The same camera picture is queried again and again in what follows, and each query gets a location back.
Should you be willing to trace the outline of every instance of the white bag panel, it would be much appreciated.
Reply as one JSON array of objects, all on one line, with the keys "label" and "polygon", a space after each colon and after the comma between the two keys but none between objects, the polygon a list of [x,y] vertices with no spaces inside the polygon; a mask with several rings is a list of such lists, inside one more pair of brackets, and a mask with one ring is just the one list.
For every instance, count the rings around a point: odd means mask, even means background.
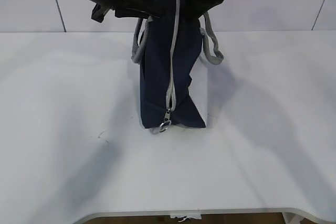
[{"label": "white bag panel", "polygon": [[200,57],[196,60],[190,76],[192,78],[189,87],[189,94],[193,100],[198,112],[200,113],[205,125],[208,118],[208,67]]}]

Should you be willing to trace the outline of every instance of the gray bag handle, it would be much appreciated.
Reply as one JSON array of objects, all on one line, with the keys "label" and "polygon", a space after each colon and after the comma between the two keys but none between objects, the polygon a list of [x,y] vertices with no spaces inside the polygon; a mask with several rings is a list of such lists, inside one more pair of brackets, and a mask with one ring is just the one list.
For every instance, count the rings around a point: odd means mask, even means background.
[{"label": "gray bag handle", "polygon": [[[203,35],[203,51],[205,58],[213,65],[219,65],[224,60],[224,55],[219,50],[219,44],[217,37],[212,29],[209,13],[206,12],[204,15],[205,20],[205,30],[201,27],[201,34]],[[210,53],[209,48],[209,38],[211,38],[212,42],[214,43],[214,56]]]},{"label": "gray bag handle", "polygon": [[[219,43],[217,37],[212,29],[209,13],[206,12],[204,15],[205,20],[205,29],[201,27],[201,34],[203,36],[203,51],[205,58],[213,65],[219,65],[224,60],[224,55],[219,50]],[[150,22],[153,21],[152,17],[149,17],[145,24],[145,29],[143,31],[142,40],[140,45],[138,44],[139,41],[139,33],[141,29],[141,25],[143,23],[143,18],[138,19],[138,23],[135,28],[134,37],[133,37],[133,47],[132,47],[132,61],[133,63],[140,64],[142,60],[142,56],[144,53],[145,45],[147,42],[148,34],[149,34],[149,26]],[[211,38],[212,42],[214,43],[214,56],[211,55],[210,48],[209,48],[209,38]]]}]

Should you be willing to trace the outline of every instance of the wooden floor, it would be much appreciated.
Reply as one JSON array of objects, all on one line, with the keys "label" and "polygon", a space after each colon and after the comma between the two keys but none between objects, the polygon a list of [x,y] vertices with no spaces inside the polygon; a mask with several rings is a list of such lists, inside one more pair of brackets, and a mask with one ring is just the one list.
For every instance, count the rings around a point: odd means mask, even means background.
[{"label": "wooden floor", "polygon": [[[177,219],[169,216],[143,217],[102,217],[86,222],[86,224],[175,224]],[[188,220],[186,224],[285,224],[282,214],[234,214],[234,215],[204,215],[202,220]],[[301,224],[313,224],[304,220]]]}]

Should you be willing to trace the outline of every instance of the white wall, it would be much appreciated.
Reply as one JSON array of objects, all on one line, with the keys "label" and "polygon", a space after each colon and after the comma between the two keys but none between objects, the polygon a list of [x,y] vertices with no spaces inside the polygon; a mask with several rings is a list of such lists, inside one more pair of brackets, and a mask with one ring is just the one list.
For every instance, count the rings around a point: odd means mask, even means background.
[{"label": "white wall", "polygon": [[315,30],[336,30],[336,0],[325,0]]},{"label": "white wall", "polygon": [[[311,30],[323,0],[226,0],[211,11],[217,31]],[[111,12],[103,24],[90,20],[94,3],[59,0],[68,31],[133,31],[134,19]]]},{"label": "white wall", "polygon": [[55,0],[0,0],[0,32],[63,31]]},{"label": "white wall", "polygon": [[[211,10],[217,31],[311,30],[323,0],[225,0]],[[94,3],[59,0],[68,31],[133,31],[135,18],[103,24],[90,19]],[[335,0],[326,0],[316,29],[336,29]],[[0,0],[0,32],[63,31],[55,0]]]}]

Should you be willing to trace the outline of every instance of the navy blue bag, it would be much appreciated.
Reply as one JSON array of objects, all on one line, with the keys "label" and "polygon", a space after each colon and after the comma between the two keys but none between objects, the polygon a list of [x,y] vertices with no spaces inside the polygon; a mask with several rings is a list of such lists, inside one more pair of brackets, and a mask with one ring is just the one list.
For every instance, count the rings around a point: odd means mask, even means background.
[{"label": "navy blue bag", "polygon": [[209,53],[208,39],[199,20],[185,20],[185,0],[155,0],[165,9],[161,18],[150,17],[138,36],[142,19],[136,27],[132,60],[140,66],[141,119],[146,129],[165,131],[171,124],[204,128],[205,122],[189,95],[190,72],[200,56],[202,45],[206,58],[220,64],[223,55],[205,16],[207,32],[214,42]]}]

